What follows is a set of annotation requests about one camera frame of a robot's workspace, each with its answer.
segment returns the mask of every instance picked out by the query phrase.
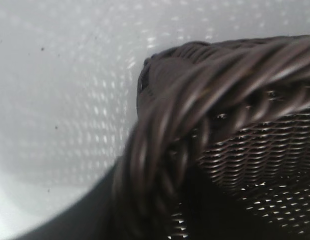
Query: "white surface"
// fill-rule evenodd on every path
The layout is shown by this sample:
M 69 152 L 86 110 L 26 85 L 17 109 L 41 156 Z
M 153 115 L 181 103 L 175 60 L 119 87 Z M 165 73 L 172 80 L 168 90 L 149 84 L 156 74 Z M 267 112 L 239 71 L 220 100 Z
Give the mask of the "white surface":
M 299 34 L 310 0 L 0 0 L 0 240 L 70 206 L 121 154 L 145 57 Z

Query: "light spot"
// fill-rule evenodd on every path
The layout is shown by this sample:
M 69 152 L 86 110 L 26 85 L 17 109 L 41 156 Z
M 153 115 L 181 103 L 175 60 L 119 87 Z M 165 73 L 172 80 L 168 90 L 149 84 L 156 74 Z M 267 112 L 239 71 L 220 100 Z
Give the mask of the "light spot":
M 135 10 L 142 10 L 143 6 L 141 4 L 137 4 L 137 5 L 134 6 L 134 9 Z
M 133 61 L 131 62 L 128 66 L 127 66 L 127 69 L 131 69 L 136 63 Z
M 171 20 L 172 20 L 172 21 L 179 21 L 179 17 L 178 17 L 178 16 L 173 16 L 173 17 L 171 18 Z

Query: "wicker weave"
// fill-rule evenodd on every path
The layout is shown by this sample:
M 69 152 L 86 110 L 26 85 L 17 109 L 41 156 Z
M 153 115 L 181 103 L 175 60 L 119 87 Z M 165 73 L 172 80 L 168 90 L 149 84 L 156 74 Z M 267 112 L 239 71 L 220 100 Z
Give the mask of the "wicker weave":
M 229 198 L 276 239 L 310 237 L 310 36 L 190 42 L 147 59 L 138 88 L 113 184 L 123 236 L 208 239 L 190 227 L 214 221 L 194 220 L 214 211 L 189 187 L 205 173 L 207 201 Z

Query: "woven wicker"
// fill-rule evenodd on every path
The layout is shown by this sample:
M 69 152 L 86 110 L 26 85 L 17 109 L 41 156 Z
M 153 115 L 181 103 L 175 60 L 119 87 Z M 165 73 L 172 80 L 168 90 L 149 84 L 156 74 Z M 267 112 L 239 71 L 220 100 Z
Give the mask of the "woven wicker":
M 310 238 L 310 36 L 190 42 L 138 90 L 113 185 L 127 239 Z

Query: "wicker basket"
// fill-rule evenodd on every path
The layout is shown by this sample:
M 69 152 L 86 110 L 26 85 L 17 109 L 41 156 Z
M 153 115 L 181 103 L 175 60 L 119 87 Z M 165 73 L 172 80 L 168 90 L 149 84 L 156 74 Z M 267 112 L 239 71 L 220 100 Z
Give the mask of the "wicker basket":
M 190 42 L 138 89 L 123 159 L 23 239 L 310 239 L 310 36 Z

